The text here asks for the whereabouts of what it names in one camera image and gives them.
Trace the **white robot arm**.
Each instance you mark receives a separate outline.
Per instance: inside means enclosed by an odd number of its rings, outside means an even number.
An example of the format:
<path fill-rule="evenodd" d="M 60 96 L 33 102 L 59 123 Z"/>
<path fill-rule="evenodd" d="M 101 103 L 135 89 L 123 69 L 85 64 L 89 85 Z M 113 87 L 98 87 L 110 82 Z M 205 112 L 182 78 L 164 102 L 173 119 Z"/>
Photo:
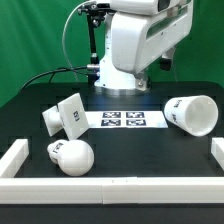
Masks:
<path fill-rule="evenodd" d="M 96 0 L 106 8 L 105 55 L 95 86 L 109 91 L 145 91 L 145 69 L 171 59 L 192 26 L 193 0 Z"/>

